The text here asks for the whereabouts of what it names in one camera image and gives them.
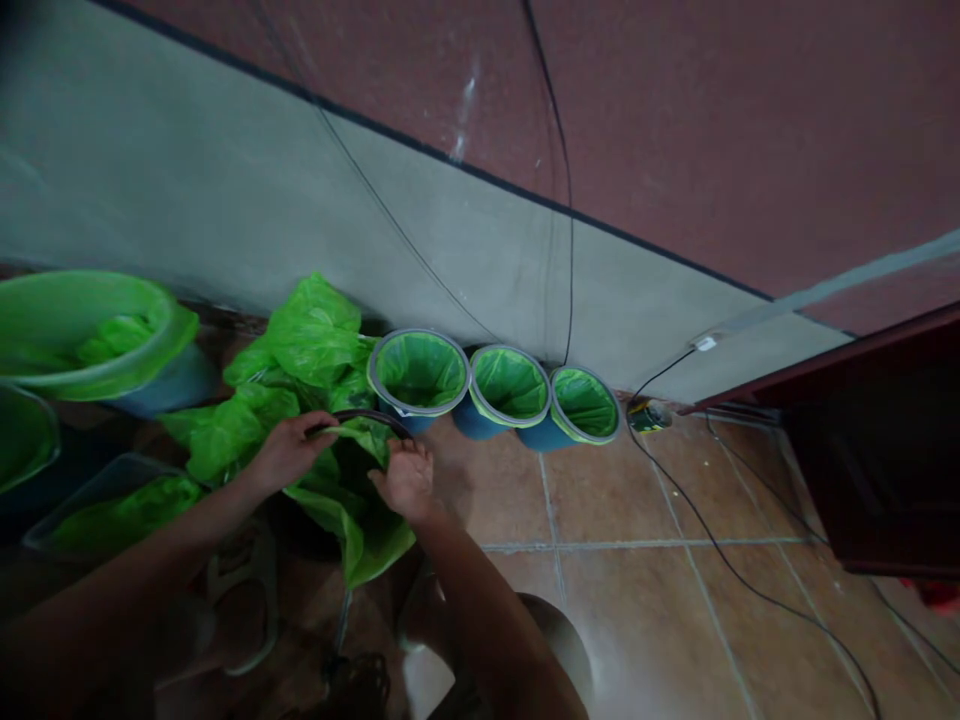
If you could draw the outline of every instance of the red painted wall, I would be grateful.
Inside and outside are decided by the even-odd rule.
[[[271,45],[267,15],[299,69]],[[566,201],[519,0],[131,0]],[[534,0],[575,207],[773,296],[960,226],[960,4]],[[470,98],[465,88],[474,80]],[[960,300],[960,269],[840,327]]]

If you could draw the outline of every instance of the black cable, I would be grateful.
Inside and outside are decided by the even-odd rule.
[[[314,108],[316,108],[316,110],[319,112],[320,119],[323,121],[324,126],[327,128],[327,131],[333,136],[334,140],[336,140],[337,144],[340,146],[340,149],[343,151],[343,154],[347,156],[347,159],[350,161],[350,164],[353,166],[353,169],[356,172],[357,176],[363,182],[364,186],[366,186],[367,191],[370,193],[371,197],[373,197],[373,199],[376,201],[377,205],[380,206],[380,210],[383,212],[384,215],[387,216],[387,219],[390,221],[390,224],[393,225],[394,230],[396,230],[397,234],[406,244],[407,248],[410,250],[410,252],[413,253],[416,259],[419,261],[420,266],[424,269],[424,271],[426,271],[428,275],[430,275],[431,278],[433,278],[434,282],[437,285],[443,288],[443,290],[447,293],[447,295],[450,296],[450,299],[453,300],[453,302],[467,315],[467,317],[469,317],[477,325],[483,328],[483,330],[488,335],[490,335],[490,337],[492,337],[495,341],[502,342],[500,338],[498,338],[497,335],[492,330],[490,330],[490,328],[488,328],[486,325],[480,322],[480,320],[478,320],[473,313],[467,310],[466,306],[462,302],[460,302],[460,298],[458,298],[456,294],[449,287],[447,287],[446,283],[444,283],[443,280],[440,279],[440,276],[437,275],[436,271],[434,271],[430,263],[427,262],[426,258],[424,258],[423,255],[420,254],[420,251],[417,250],[416,245],[414,245],[413,241],[404,231],[403,227],[401,227],[400,223],[397,221],[397,218],[394,217],[394,214],[390,212],[390,208],[387,207],[387,204],[383,201],[383,198],[380,197],[380,193],[377,192],[377,189],[373,186],[373,183],[370,182],[370,179],[367,177],[366,173],[363,172],[363,169],[360,167],[360,164],[356,161],[356,159],[353,157],[353,154],[347,148],[346,143],[344,143],[343,139],[340,137],[340,134],[337,132],[336,127],[334,127],[333,123],[330,122],[330,118],[327,117],[326,111],[316,101],[314,93],[310,90],[309,86],[307,85],[306,80],[303,77],[303,75],[300,73],[300,69],[297,66],[297,64],[293,62],[293,60],[290,58],[289,54],[287,53],[287,49],[283,42],[283,39],[279,36],[279,34],[276,31],[276,28],[273,26],[273,23],[270,21],[269,16],[264,11],[263,6],[260,4],[260,0],[251,0],[250,4],[251,4],[251,7],[253,8],[254,14],[257,16],[257,21],[260,23],[263,29],[267,31],[267,34],[269,35],[270,44],[273,46],[273,49],[280,54],[281,58],[283,59],[283,62],[287,65],[287,68],[296,76],[297,82],[300,84],[304,92],[309,97],[310,104],[313,105]]]
[[[704,413],[703,413],[703,414],[704,414],[704,416],[705,416],[705,418],[706,418],[706,420],[707,420],[707,430],[708,430],[708,431],[710,432],[710,434],[713,436],[713,439],[716,440],[716,441],[717,441],[718,443],[720,443],[721,445],[723,445],[723,447],[726,448],[726,450],[727,450],[728,452],[730,452],[735,458],[737,458],[737,460],[739,460],[741,463],[743,463],[744,466],[746,466],[746,468],[747,468],[750,472],[753,473],[754,477],[756,477],[757,480],[760,481],[760,484],[763,485],[767,490],[769,490],[770,493],[771,493],[777,500],[780,501],[780,504],[783,506],[783,508],[784,508],[788,513],[790,513],[790,514],[804,527],[804,529],[805,529],[808,533],[810,533],[810,535],[811,535],[812,537],[816,538],[816,539],[819,540],[820,542],[822,542],[822,543],[824,543],[825,545],[828,545],[828,546],[829,546],[830,542],[829,542],[826,538],[824,538],[822,535],[820,535],[820,533],[818,533],[816,530],[814,530],[812,527],[810,527],[810,524],[809,524],[797,511],[795,511],[795,510],[790,506],[790,504],[784,499],[784,497],[774,489],[773,485],[771,485],[770,483],[768,483],[768,482],[763,478],[763,476],[760,475],[759,472],[757,472],[756,468],[754,468],[750,463],[748,463],[747,460],[746,460],[740,453],[738,453],[736,450],[734,450],[732,447],[730,447],[730,445],[728,445],[728,444],[726,443],[726,441],[717,434],[716,430],[713,429],[713,424],[710,422],[710,411],[709,411],[709,410],[704,410]],[[940,648],[938,648],[938,647],[933,643],[933,641],[932,641],[930,638],[928,638],[928,637],[927,637],[926,635],[924,635],[922,632],[920,632],[919,630],[917,630],[917,628],[913,625],[913,623],[911,623],[909,620],[907,620],[907,619],[901,614],[901,612],[900,612],[899,610],[897,610],[889,600],[887,600],[886,595],[883,594],[883,591],[880,589],[880,586],[877,584],[877,582],[876,582],[873,578],[871,578],[871,577],[868,577],[867,580],[870,581],[870,584],[873,586],[874,592],[876,592],[877,596],[880,598],[880,601],[881,601],[884,605],[887,606],[887,609],[888,609],[890,612],[892,612],[894,615],[896,615],[896,616],[897,616],[897,619],[900,620],[900,622],[902,622],[904,625],[906,625],[907,628],[908,628],[911,632],[913,632],[914,635],[916,635],[920,640],[922,640],[923,643],[924,643],[927,647],[929,647],[929,648],[934,652],[934,654],[935,654],[938,658],[940,658],[940,659],[944,662],[944,664],[945,664],[948,668],[950,668],[950,670],[951,670],[955,675],[960,675],[960,668],[958,668],[957,665],[954,664],[954,662],[953,662],[952,660],[950,660],[950,658],[948,658],[948,657],[946,656],[946,654],[945,654]]]
[[[690,349],[687,350],[683,355],[681,355],[681,356],[678,357],[676,360],[674,360],[672,363],[670,363],[669,365],[667,365],[663,370],[661,370],[661,371],[658,372],[656,375],[654,375],[652,378],[650,378],[649,380],[647,380],[643,385],[640,386],[640,389],[637,390],[637,391],[633,394],[633,397],[630,398],[630,402],[629,402],[628,405],[633,405],[633,401],[636,400],[638,397],[640,397],[640,393],[643,392],[643,389],[644,389],[647,385],[649,385],[649,384],[652,383],[654,380],[656,380],[658,377],[660,377],[661,375],[663,375],[667,370],[671,369],[671,368],[674,367],[675,365],[679,365],[681,361],[686,360],[688,357],[690,357],[691,355],[693,355],[696,351],[697,351],[696,348],[690,348]]]
[[[547,93],[550,95],[553,117],[557,121],[557,132],[560,134],[563,164],[567,171],[567,207],[570,210],[570,308],[569,314],[567,315],[567,349],[563,353],[563,364],[566,365],[567,360],[570,359],[570,342],[573,338],[573,178],[570,173],[570,156],[567,153],[567,137],[564,135],[563,122],[560,120],[560,108],[557,105],[557,95],[553,91],[553,81],[550,79],[550,71],[547,69],[547,56],[543,52],[543,44],[540,42],[540,33],[537,31],[537,21],[533,16],[533,8],[530,6],[530,0],[523,0],[523,14],[527,18],[530,35],[533,37],[533,44],[537,50],[537,59],[540,61],[540,70],[543,73],[543,80],[547,86]]]
[[[668,473],[664,469],[663,465],[661,465],[657,461],[657,459],[653,457],[653,455],[651,455],[649,452],[647,452],[647,449],[637,441],[637,436],[634,435],[632,431],[630,431],[630,439],[633,440],[633,444],[640,449],[640,452],[646,455],[650,459],[650,462],[652,462],[657,467],[657,469],[661,473],[663,473],[663,476],[666,477],[667,480],[669,480],[673,484],[673,487],[676,488],[677,492],[680,493],[683,499],[687,501],[687,504],[690,506],[690,509],[693,510],[693,514],[697,516],[697,520],[700,521],[700,524],[703,526],[704,531],[707,533],[707,536],[710,538],[710,542],[713,543],[714,549],[720,554],[720,559],[723,560],[723,563],[724,565],[727,566],[727,569],[730,570],[731,573],[733,573],[733,576],[740,581],[741,585],[743,585],[747,590],[749,590],[750,592],[752,592],[754,595],[761,598],[762,600],[766,600],[768,603],[775,605],[781,610],[786,610],[791,615],[794,615],[800,618],[801,620],[804,620],[810,623],[815,628],[817,628],[818,630],[826,634],[827,637],[832,639],[840,647],[840,649],[843,650],[846,656],[850,658],[850,661],[853,663],[854,667],[856,667],[857,672],[860,674],[860,677],[863,678],[863,682],[867,686],[867,692],[870,695],[870,704],[873,709],[874,717],[876,718],[876,720],[882,720],[883,715],[880,712],[880,701],[877,699],[877,693],[873,689],[873,684],[870,682],[870,678],[867,677],[867,673],[860,666],[860,661],[857,660],[857,657],[853,654],[850,648],[844,645],[843,641],[840,638],[838,638],[836,634],[834,634],[833,631],[830,630],[830,628],[828,628],[826,625],[821,623],[816,618],[811,617],[810,615],[807,615],[806,613],[803,613],[799,610],[796,610],[790,607],[789,605],[787,605],[786,603],[780,602],[776,598],[772,598],[769,595],[760,592],[753,585],[747,582],[744,579],[744,577],[737,571],[737,569],[730,563],[730,560],[727,559],[726,554],[723,552],[723,549],[720,547],[720,543],[717,542],[717,539],[714,537],[713,532],[711,532],[710,527],[707,525],[706,520],[703,519],[703,516],[700,514],[700,511],[697,509],[697,506],[694,504],[693,500],[690,499],[690,496],[687,495],[686,491],[682,487],[680,487],[680,484],[673,479],[673,476],[670,475],[670,473]]]

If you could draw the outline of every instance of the grey wall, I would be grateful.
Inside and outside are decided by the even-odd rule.
[[[313,106],[83,0],[43,0],[0,82],[0,257],[137,273],[268,313],[322,272],[369,315],[491,340],[424,269]],[[419,253],[504,342],[563,355],[569,221],[331,117]],[[636,386],[764,304],[577,225],[571,362]],[[695,402],[848,338],[783,315],[651,386]]]

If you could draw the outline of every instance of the brown floor tile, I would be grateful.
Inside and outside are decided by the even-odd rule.
[[[745,718],[683,548],[561,555],[567,614],[593,663],[592,717]]]
[[[843,572],[817,545],[784,548],[829,628],[860,661],[888,718],[955,718],[957,705],[866,578]]]
[[[756,470],[763,481],[773,487],[801,517],[802,509],[797,494],[794,491],[793,480],[787,463],[780,454],[780,447],[768,428],[751,427],[737,423],[724,422],[711,418],[714,430],[730,447],[740,454],[750,467]],[[740,477],[750,488],[773,532],[778,537],[807,537],[809,533],[803,525],[793,517],[783,504],[764,487],[748,467],[735,456],[731,457],[734,467],[740,472]]]
[[[436,458],[437,493],[478,543],[551,541],[540,462],[514,433],[474,442],[445,415],[423,439]]]
[[[643,436],[647,449],[696,503],[718,539],[771,537],[772,532],[703,418],[675,416],[669,430]],[[684,537],[707,535],[690,506],[664,478]]]
[[[650,461],[627,430],[609,445],[543,456],[559,542],[679,537]]]
[[[715,549],[692,548],[692,552],[763,717],[870,717],[826,635],[752,595],[737,582]],[[728,546],[724,553],[758,590],[812,613],[776,545]]]
[[[875,578],[887,600],[917,630],[946,655],[955,666],[960,666],[960,618],[943,617],[926,607],[916,591],[904,587],[896,578]],[[960,702],[960,676],[933,652],[922,640],[916,638],[916,646],[933,667],[937,676]]]

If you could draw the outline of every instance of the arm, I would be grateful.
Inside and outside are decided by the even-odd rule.
[[[577,692],[517,594],[432,495],[433,456],[412,440],[391,441],[377,490],[403,515],[440,581],[456,639],[493,714],[586,718]]]
[[[337,424],[324,412],[283,421],[233,482],[5,628],[6,689],[37,714],[72,714],[136,650],[219,543],[336,440],[330,434],[308,440],[305,432]]]

